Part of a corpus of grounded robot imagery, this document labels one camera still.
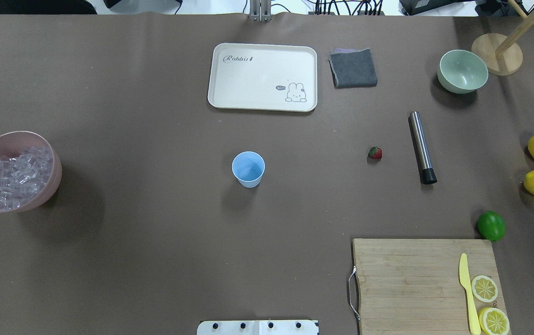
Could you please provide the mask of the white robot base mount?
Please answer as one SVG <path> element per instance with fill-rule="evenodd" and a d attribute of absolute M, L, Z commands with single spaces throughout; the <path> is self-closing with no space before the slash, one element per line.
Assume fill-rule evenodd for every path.
<path fill-rule="evenodd" d="M 205 321 L 197 335 L 318 335 L 320 327 L 313 320 L 232 320 Z"/>

